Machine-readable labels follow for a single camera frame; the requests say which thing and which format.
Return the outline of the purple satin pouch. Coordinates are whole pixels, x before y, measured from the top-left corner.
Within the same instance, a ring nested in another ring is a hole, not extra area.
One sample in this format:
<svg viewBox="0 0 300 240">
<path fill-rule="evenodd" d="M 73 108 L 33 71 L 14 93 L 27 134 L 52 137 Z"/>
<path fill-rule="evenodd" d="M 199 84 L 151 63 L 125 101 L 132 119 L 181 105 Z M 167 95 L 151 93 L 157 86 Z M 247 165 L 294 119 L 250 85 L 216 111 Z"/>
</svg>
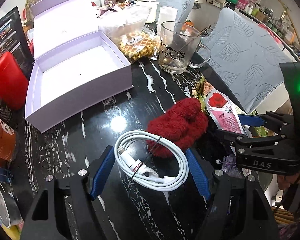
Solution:
<svg viewBox="0 0 300 240">
<path fill-rule="evenodd" d="M 236 156 L 234 154 L 230 154 L 223 158 L 222 171 L 232 178 L 243 179 L 242 172 L 236 166 Z"/>
</svg>

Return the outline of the orange spice jar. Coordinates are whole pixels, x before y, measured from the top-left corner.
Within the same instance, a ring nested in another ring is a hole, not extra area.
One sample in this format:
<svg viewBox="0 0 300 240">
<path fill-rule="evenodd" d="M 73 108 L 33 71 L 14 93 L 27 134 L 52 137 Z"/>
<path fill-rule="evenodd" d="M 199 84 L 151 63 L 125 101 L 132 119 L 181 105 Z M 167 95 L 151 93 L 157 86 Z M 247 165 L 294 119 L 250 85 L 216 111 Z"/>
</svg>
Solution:
<svg viewBox="0 0 300 240">
<path fill-rule="evenodd" d="M 0 158 L 12 161 L 17 147 L 17 134 L 0 119 Z"/>
</svg>

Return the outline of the packaged waffle snack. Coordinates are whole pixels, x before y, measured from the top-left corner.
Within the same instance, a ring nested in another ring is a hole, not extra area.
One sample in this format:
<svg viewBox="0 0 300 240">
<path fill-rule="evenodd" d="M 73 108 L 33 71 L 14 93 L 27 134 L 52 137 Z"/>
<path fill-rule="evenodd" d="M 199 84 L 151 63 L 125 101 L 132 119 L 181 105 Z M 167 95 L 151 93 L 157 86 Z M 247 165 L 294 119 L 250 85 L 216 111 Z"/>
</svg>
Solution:
<svg viewBox="0 0 300 240">
<path fill-rule="evenodd" d="M 154 56 L 159 48 L 155 37 L 144 31 L 135 31 L 129 35 L 123 35 L 119 42 L 119 50 L 131 62 L 143 57 Z"/>
</svg>

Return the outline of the near grey leaf cushion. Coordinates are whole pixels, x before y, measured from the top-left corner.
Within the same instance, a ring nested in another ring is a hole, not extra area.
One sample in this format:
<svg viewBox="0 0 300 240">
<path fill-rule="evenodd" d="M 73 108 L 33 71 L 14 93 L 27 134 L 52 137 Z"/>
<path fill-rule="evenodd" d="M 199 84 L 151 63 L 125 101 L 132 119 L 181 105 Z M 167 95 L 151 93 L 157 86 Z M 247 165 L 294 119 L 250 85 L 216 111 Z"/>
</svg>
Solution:
<svg viewBox="0 0 300 240">
<path fill-rule="evenodd" d="M 201 42 L 211 51 L 208 64 L 248 114 L 281 87 L 280 64 L 292 61 L 266 29 L 228 8 Z"/>
</svg>

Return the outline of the clear bag of food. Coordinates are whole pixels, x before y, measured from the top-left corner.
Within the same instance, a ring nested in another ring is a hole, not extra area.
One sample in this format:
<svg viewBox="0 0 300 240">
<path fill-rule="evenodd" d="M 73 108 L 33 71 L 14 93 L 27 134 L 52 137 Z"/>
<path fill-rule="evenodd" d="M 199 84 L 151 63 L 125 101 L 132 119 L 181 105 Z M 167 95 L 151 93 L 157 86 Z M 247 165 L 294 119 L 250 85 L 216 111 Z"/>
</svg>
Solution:
<svg viewBox="0 0 300 240">
<path fill-rule="evenodd" d="M 149 9 L 144 6 L 133 5 L 119 11 L 107 11 L 98 19 L 99 30 L 119 45 L 122 38 L 142 30 L 149 16 Z"/>
</svg>

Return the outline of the black printed brochure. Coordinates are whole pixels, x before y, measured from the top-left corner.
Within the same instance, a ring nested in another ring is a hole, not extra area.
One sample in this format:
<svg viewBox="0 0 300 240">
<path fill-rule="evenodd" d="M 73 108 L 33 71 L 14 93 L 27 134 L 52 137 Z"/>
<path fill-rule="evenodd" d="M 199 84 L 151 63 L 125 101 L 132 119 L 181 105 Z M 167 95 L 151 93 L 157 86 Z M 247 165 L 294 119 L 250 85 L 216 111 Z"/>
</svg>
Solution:
<svg viewBox="0 0 300 240">
<path fill-rule="evenodd" d="M 0 19 L 0 51 L 9 51 L 25 77 L 30 79 L 34 58 L 23 31 L 17 6 Z"/>
</svg>

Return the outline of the glass mug with cartoon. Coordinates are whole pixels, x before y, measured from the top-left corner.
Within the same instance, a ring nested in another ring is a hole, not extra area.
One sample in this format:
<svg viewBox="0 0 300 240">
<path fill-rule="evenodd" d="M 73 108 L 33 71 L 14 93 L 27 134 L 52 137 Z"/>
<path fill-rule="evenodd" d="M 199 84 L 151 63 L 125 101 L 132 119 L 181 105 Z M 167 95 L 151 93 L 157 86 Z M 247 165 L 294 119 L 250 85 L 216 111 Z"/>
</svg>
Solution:
<svg viewBox="0 0 300 240">
<path fill-rule="evenodd" d="M 202 44 L 202 35 L 182 51 L 183 45 L 201 31 L 185 23 L 166 21 L 161 24 L 158 64 L 170 74 L 181 74 L 187 67 L 200 68 L 211 58 L 210 49 Z"/>
</svg>

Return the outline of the red plastic bottle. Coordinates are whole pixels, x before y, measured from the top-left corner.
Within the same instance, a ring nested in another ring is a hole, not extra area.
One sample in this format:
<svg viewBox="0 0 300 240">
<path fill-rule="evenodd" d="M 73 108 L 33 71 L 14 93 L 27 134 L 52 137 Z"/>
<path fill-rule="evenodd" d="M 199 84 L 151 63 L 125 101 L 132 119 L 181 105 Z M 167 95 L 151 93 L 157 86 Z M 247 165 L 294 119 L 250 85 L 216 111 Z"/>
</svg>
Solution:
<svg viewBox="0 0 300 240">
<path fill-rule="evenodd" d="M 9 51 L 0 58 L 0 100 L 12 110 L 25 105 L 29 81 Z"/>
</svg>

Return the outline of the pink rose sachet packet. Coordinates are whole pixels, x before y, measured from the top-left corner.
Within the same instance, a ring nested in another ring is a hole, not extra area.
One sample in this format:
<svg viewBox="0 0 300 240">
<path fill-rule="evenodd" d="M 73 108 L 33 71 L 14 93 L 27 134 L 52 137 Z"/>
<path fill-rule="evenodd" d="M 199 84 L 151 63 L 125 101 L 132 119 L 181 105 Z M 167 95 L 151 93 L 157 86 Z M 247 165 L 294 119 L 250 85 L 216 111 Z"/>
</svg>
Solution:
<svg viewBox="0 0 300 240">
<path fill-rule="evenodd" d="M 221 130 L 244 134 L 243 127 L 231 100 L 223 93 L 212 89 L 205 98 L 206 109 Z"/>
</svg>

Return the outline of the metal tin can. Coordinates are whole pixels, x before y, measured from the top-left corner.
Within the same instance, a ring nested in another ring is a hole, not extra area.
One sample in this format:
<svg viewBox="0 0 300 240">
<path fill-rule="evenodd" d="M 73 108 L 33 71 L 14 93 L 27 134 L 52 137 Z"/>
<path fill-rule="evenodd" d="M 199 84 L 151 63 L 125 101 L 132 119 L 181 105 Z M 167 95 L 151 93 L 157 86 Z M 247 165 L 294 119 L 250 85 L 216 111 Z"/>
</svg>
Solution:
<svg viewBox="0 0 300 240">
<path fill-rule="evenodd" d="M 7 192 L 0 189 L 0 221 L 10 229 L 12 226 L 18 225 L 21 221 L 19 208 L 14 200 Z"/>
</svg>

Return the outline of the far grey leaf cushion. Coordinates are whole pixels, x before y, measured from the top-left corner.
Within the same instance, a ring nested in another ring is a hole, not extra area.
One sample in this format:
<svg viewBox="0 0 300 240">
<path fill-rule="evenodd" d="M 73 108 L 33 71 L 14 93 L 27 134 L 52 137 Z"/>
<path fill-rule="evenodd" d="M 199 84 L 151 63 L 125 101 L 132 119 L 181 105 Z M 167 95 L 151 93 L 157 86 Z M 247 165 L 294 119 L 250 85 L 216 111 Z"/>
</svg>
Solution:
<svg viewBox="0 0 300 240">
<path fill-rule="evenodd" d="M 156 21 L 159 18 L 160 7 L 172 7 L 177 9 L 176 20 L 178 22 L 185 22 L 187 17 L 189 16 L 195 0 L 157 0 L 158 8 L 156 13 Z"/>
</svg>

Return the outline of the green brown cereal packet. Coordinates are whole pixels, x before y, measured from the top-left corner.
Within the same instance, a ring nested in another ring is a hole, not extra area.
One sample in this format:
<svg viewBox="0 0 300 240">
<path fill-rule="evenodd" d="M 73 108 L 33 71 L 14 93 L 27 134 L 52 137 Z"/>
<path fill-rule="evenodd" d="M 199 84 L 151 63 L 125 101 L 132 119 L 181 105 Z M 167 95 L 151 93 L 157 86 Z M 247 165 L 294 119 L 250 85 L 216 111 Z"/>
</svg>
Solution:
<svg viewBox="0 0 300 240">
<path fill-rule="evenodd" d="M 201 109 L 203 112 L 207 113 L 207 108 L 205 104 L 205 98 L 214 87 L 211 85 L 204 76 L 194 85 L 191 96 L 200 101 Z"/>
</svg>

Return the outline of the metal spoon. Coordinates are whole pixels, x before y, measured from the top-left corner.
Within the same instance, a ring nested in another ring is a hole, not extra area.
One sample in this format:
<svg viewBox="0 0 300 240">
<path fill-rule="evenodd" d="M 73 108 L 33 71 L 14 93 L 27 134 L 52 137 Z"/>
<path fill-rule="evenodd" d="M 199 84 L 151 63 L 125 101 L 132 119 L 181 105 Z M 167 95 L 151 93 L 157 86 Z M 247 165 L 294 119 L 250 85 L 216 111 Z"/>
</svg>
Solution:
<svg viewBox="0 0 300 240">
<path fill-rule="evenodd" d="M 183 45 L 178 51 L 182 51 L 186 46 L 188 46 L 192 41 L 194 41 L 196 38 L 200 37 L 203 33 L 205 33 L 208 29 L 210 29 L 211 25 L 208 27 L 204 28 L 197 36 L 192 38 L 189 42 L 187 42 L 185 45 Z"/>
</svg>

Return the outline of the lavender gift box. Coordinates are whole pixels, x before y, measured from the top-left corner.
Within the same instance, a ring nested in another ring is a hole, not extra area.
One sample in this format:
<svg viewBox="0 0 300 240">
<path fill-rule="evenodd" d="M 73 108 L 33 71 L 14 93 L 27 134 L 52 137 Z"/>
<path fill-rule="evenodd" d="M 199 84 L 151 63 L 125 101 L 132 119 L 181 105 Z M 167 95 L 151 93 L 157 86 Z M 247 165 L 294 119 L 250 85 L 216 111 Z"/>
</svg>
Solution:
<svg viewBox="0 0 300 240">
<path fill-rule="evenodd" d="M 91 0 L 40 0 L 34 16 L 34 66 L 25 119 L 45 132 L 132 88 L 132 68 L 100 31 Z"/>
</svg>

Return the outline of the red fuzzy soft object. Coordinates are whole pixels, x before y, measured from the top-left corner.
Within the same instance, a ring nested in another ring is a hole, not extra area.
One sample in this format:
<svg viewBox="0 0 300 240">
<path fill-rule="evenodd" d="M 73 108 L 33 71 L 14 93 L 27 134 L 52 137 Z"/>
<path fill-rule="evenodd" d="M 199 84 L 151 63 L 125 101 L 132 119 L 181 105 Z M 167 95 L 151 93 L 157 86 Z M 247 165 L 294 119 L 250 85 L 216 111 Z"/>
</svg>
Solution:
<svg viewBox="0 0 300 240">
<path fill-rule="evenodd" d="M 185 98 L 176 102 L 165 114 L 150 121 L 147 132 L 161 136 L 185 151 L 206 132 L 208 124 L 200 101 Z"/>
</svg>

